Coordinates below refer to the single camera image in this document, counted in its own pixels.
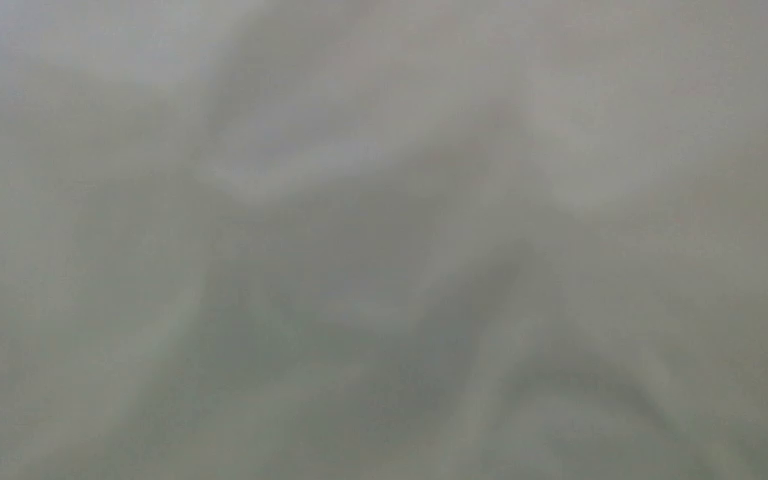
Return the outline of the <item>white printed plastic bag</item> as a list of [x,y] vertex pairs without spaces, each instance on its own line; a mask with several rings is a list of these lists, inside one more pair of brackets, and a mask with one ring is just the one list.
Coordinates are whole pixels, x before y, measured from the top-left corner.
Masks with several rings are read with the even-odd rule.
[[0,1],[0,479],[768,479],[768,1]]

